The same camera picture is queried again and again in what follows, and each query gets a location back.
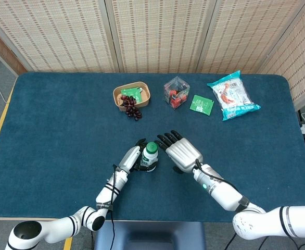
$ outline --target wooden bowl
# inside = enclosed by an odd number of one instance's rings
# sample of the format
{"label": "wooden bowl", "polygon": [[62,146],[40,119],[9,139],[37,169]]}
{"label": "wooden bowl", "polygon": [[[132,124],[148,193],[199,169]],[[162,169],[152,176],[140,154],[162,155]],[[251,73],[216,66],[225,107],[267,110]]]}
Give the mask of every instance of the wooden bowl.
{"label": "wooden bowl", "polygon": [[135,107],[141,108],[148,105],[150,99],[150,92],[148,86],[144,82],[133,82],[123,86],[116,87],[113,90],[113,98],[115,100],[116,106],[119,108],[120,111],[126,111],[126,107],[120,106],[123,103],[123,100],[121,99],[121,90],[137,88],[137,87],[142,88],[141,91],[142,102],[135,104]]}

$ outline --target white bottle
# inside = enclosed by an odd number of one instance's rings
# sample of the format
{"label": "white bottle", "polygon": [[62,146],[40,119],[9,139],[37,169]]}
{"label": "white bottle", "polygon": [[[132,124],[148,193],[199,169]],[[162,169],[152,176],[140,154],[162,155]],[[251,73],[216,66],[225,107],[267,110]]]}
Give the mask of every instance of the white bottle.
{"label": "white bottle", "polygon": [[141,166],[149,167],[151,164],[158,161],[158,150],[155,142],[149,142],[144,148],[141,157]]}

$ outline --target plastic bag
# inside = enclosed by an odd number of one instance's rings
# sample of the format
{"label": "plastic bag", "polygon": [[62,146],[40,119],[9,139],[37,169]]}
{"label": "plastic bag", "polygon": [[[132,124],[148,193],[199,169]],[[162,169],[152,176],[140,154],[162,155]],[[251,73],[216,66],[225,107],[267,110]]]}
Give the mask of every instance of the plastic bag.
{"label": "plastic bag", "polygon": [[240,78],[240,70],[220,80],[208,83],[218,99],[223,113],[223,121],[260,109],[251,101]]}

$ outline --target green packet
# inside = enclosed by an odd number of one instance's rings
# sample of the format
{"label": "green packet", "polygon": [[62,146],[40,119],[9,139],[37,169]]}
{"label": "green packet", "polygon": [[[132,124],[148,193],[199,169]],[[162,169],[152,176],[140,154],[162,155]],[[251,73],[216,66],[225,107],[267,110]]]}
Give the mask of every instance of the green packet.
{"label": "green packet", "polygon": [[214,101],[211,99],[207,99],[199,95],[194,95],[190,109],[209,116],[211,109],[213,108],[213,104]]}
{"label": "green packet", "polygon": [[133,96],[136,99],[136,103],[142,102],[140,87],[134,87],[131,89],[121,90],[122,95]]}

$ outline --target blue chair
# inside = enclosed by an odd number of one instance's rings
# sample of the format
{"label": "blue chair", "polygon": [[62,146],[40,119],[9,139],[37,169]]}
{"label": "blue chair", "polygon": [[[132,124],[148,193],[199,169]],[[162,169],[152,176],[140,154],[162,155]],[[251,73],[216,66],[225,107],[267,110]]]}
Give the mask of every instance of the blue chair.
{"label": "blue chair", "polygon": [[[205,231],[201,222],[115,221],[113,250],[205,250]],[[111,221],[97,231],[95,249],[110,249]]]}

